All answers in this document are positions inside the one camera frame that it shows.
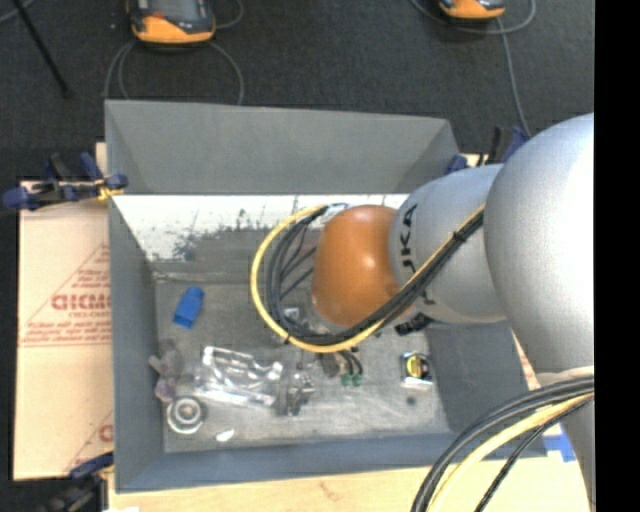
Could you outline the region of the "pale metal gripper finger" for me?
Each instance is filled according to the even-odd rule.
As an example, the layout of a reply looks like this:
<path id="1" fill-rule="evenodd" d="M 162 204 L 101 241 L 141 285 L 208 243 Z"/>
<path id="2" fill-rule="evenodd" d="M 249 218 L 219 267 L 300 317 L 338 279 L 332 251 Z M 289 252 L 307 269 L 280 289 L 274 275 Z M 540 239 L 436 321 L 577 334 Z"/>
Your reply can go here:
<path id="1" fill-rule="evenodd" d="M 292 414 L 298 415 L 308 404 L 315 392 L 315 387 L 309 374 L 297 372 L 294 374 L 292 386 Z"/>
<path id="2" fill-rule="evenodd" d="M 292 384 L 289 378 L 281 380 L 277 386 L 276 401 L 274 409 L 278 416 L 292 416 L 292 400 L 290 398 L 290 389 Z"/>

